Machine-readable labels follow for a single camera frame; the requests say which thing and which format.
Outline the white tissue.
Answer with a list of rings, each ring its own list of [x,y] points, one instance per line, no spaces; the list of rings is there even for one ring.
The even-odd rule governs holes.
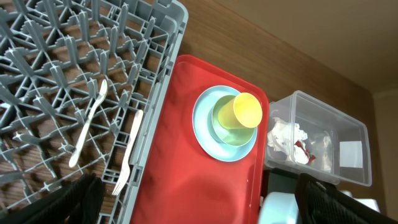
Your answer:
[[[283,152],[287,158],[286,161],[296,162],[294,159],[294,144],[298,140],[308,139],[308,134],[300,129],[298,123],[288,123],[278,117],[273,118],[274,127],[267,133],[269,147],[273,147],[276,152]]]

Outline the yellow plastic cup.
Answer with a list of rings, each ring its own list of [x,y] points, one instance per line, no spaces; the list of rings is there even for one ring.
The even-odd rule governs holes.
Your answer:
[[[226,129],[249,129],[262,121],[262,106],[252,94],[233,96],[218,112],[218,121]]]

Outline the light blue small bowl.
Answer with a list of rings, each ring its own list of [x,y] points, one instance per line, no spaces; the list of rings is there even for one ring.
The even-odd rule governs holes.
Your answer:
[[[293,194],[273,192],[263,203],[259,223],[302,223]]]

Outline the white plastic fork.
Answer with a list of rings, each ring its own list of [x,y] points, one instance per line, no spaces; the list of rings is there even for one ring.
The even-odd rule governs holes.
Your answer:
[[[141,126],[143,115],[144,115],[143,110],[137,110],[134,115],[134,121],[131,126],[131,131],[129,134],[126,151],[125,151],[124,157],[123,157],[121,172],[120,172],[118,181],[116,182],[116,185],[114,187],[114,190],[112,192],[112,195],[119,195],[119,193],[122,191],[123,187],[125,186],[128,178],[129,178],[129,175],[131,172],[130,167],[129,167],[129,158],[130,158],[130,155],[131,155],[131,152],[133,149],[134,142],[137,138],[139,128]]]

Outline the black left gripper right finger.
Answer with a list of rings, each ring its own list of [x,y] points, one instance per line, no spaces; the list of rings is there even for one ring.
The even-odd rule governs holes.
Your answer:
[[[295,199],[305,224],[397,224],[333,185],[305,173],[298,176]]]

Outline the red snack wrapper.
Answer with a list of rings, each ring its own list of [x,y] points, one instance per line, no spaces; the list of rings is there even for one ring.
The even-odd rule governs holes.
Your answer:
[[[315,159],[315,155],[312,154],[306,147],[302,140],[298,140],[294,144],[294,159],[299,164],[311,164]]]

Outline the white plastic spoon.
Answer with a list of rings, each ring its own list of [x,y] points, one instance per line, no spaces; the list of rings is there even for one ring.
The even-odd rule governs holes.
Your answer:
[[[92,108],[91,108],[91,110],[90,110],[90,112],[88,114],[87,120],[86,120],[86,122],[85,122],[85,124],[84,124],[84,126],[83,126],[83,128],[81,130],[81,133],[79,135],[79,138],[77,140],[77,143],[76,143],[76,146],[75,146],[75,151],[73,152],[73,154],[72,154],[72,156],[71,156],[71,158],[69,160],[68,165],[71,168],[75,167],[77,165],[77,163],[78,163],[81,151],[83,149],[83,145],[85,143],[86,135],[88,134],[88,130],[89,130],[91,122],[92,122],[92,120],[94,118],[95,112],[96,112],[97,108],[105,100],[107,92],[108,92],[108,82],[107,82],[107,80],[103,80],[103,82],[101,84],[100,91],[99,91],[99,95],[96,98],[96,100],[95,100],[95,102],[94,102],[94,104],[93,104],[93,106],[92,106]]]

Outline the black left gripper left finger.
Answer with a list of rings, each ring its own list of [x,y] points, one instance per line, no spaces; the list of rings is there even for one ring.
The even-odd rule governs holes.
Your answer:
[[[83,174],[69,185],[1,219],[1,224],[94,224],[104,200],[96,174]]]

